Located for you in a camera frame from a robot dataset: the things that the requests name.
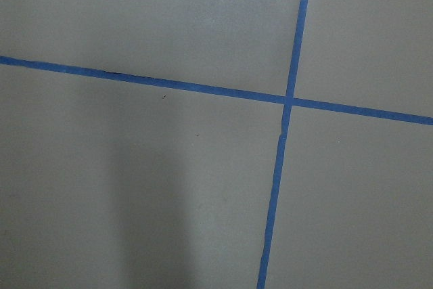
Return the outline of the blue tape line lengthwise right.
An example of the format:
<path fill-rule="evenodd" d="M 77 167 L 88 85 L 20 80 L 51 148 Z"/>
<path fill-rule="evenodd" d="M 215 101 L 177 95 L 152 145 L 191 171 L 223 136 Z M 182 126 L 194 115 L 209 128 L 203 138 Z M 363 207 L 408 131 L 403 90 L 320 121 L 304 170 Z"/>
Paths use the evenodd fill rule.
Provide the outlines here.
<path fill-rule="evenodd" d="M 281 116 L 281 133 L 278 138 L 277 151 L 275 157 L 275 166 L 273 169 L 273 179 L 271 192 L 269 197 L 269 206 L 267 211 L 267 220 L 264 232 L 263 251 L 260 258 L 256 287 L 264 288 L 267 280 L 267 270 L 271 254 L 271 245 L 273 240 L 273 230 L 275 227 L 275 218 L 277 212 L 277 203 L 279 197 L 279 189 L 282 178 L 282 170 L 286 152 L 286 143 L 288 139 L 290 118 L 294 101 L 294 91 L 296 87 L 296 79 L 298 74 L 298 65 L 300 53 L 302 49 L 302 40 L 304 34 L 304 25 L 306 12 L 309 0 L 300 0 L 298 6 L 298 14 L 296 20 L 296 29 L 294 34 L 294 42 L 292 54 L 290 57 L 290 66 L 288 70 L 288 81 L 283 102 L 283 111 Z"/>

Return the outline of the blue tape line crosswise far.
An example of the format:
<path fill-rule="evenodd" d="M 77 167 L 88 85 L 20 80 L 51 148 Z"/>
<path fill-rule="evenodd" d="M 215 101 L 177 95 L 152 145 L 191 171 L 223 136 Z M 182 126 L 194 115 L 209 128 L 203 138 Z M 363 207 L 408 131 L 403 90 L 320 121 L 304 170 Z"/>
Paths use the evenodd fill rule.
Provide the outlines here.
<path fill-rule="evenodd" d="M 407 123 L 415 123 L 420 125 L 432 125 L 432 118 L 428 116 L 420 116 L 414 114 L 406 114 L 400 112 L 392 112 L 387 110 L 378 110 L 373 108 L 364 108 L 358 106 L 349 106 L 344 104 L 334 104 L 328 102 L 320 102 L 311 99 L 293 98 L 287 99 L 282 95 L 274 95 L 269 93 L 260 93 L 254 91 L 245 91 L 240 89 L 230 89 L 224 87 L 215 87 L 210 85 L 202 85 L 197 83 L 188 83 L 181 81 L 172 81 L 168 79 L 158 79 L 148 76 L 136 76 L 132 74 L 124 74 L 117 72 L 108 72 L 92 68 L 81 68 L 78 66 L 68 66 L 54 64 L 49 62 L 38 62 L 30 60 L 21 60 L 7 56 L 1 57 L 1 64 L 7 66 L 20 66 L 35 70 L 45 70 L 50 72 L 60 72 L 65 74 L 73 74 L 79 76 L 88 76 L 92 78 L 106 79 L 112 81 L 121 81 L 127 83 L 136 83 L 140 85 L 150 85 L 169 89 L 178 89 L 184 91 L 192 91 L 196 93 L 207 93 L 211 95 L 220 95 L 224 97 L 236 97 L 241 99 L 249 99 L 258 102 L 268 102 L 272 104 L 290 104 L 292 106 L 311 108 L 317 110 L 325 110 L 330 112 L 341 112 L 359 116 L 368 116 L 374 118 L 383 118 L 387 120 L 397 120 Z"/>

